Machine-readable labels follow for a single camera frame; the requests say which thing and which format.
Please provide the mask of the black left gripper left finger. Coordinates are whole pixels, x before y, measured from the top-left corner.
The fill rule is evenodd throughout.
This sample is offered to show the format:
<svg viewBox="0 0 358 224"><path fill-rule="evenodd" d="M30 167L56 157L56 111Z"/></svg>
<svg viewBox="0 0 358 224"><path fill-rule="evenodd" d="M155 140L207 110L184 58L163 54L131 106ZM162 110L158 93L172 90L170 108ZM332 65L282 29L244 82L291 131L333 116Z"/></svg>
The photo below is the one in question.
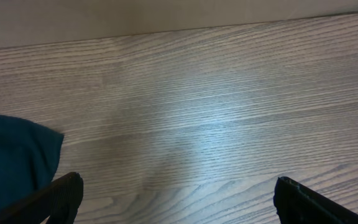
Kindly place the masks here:
<svg viewBox="0 0 358 224"><path fill-rule="evenodd" d="M69 172L47 187L0 210L0 224L73 223L83 191L80 174Z"/></svg>

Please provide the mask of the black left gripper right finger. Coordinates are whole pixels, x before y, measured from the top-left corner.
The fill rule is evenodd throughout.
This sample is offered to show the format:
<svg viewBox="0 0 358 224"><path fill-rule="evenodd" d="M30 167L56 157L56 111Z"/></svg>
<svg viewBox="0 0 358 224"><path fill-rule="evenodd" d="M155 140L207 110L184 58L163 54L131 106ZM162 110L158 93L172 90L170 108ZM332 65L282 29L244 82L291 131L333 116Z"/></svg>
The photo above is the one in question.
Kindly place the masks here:
<svg viewBox="0 0 358 224"><path fill-rule="evenodd" d="M285 176L277 179L273 204L282 224L358 224L358 214Z"/></svg>

